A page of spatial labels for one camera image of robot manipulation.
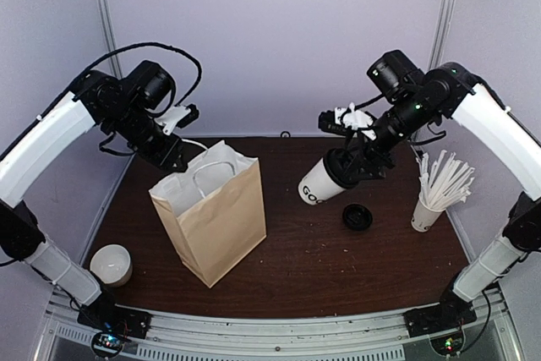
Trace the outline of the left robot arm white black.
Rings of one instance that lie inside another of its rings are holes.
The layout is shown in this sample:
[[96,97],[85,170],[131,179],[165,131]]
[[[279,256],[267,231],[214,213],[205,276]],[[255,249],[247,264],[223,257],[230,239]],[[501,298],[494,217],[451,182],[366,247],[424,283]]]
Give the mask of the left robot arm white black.
[[183,141],[173,133],[193,122],[199,113],[170,101],[156,108],[166,96],[174,96],[172,76],[159,64],[140,63],[127,77],[116,79],[87,70],[52,109],[36,120],[19,142],[1,156],[1,247],[13,260],[23,261],[50,283],[89,306],[89,317],[104,331],[121,324],[121,311],[101,298],[100,282],[73,262],[38,227],[24,203],[24,195],[45,169],[76,139],[98,126],[112,139],[127,141],[128,148],[154,167],[183,172]]

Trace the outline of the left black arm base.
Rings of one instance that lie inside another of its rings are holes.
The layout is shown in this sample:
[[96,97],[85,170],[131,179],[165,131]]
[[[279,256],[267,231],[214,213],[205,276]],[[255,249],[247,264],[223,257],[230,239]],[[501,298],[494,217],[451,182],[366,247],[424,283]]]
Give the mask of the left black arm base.
[[112,293],[103,291],[96,301],[79,307],[77,321],[81,325],[118,336],[145,339],[150,328],[151,314],[118,306]]

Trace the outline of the white paper coffee cup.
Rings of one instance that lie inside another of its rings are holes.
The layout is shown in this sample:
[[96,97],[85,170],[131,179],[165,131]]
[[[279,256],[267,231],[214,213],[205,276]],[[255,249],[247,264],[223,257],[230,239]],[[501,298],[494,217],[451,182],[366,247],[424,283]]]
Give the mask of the white paper coffee cup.
[[331,180],[324,168],[323,156],[298,184],[298,195],[308,205],[318,205],[346,190]]

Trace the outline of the brown paper bag white handles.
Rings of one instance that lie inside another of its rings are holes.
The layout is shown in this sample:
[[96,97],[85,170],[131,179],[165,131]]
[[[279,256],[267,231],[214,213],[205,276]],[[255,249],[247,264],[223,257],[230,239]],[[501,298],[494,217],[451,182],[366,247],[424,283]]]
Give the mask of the brown paper bag white handles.
[[181,262],[208,288],[267,237],[260,161],[223,140],[149,195]]

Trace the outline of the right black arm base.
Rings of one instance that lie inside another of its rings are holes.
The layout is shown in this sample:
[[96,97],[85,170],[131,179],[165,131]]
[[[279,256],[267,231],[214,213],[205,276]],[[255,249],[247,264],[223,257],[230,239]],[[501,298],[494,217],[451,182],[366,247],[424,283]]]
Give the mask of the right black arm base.
[[410,309],[403,318],[410,337],[458,329],[477,320],[472,302],[459,298],[452,292],[451,286],[445,289],[437,304]]

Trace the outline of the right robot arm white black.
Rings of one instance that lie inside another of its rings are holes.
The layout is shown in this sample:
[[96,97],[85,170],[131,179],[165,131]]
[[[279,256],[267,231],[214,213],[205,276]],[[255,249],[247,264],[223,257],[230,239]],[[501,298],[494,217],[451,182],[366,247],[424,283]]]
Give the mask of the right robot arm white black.
[[373,63],[367,75],[392,107],[379,118],[355,103],[335,110],[335,123],[358,137],[347,169],[376,176],[398,143],[424,125],[449,118],[485,145],[522,186],[506,225],[456,275],[434,308],[434,322],[448,329],[486,287],[540,250],[540,143],[481,77],[458,63],[423,72],[402,51],[394,50]]

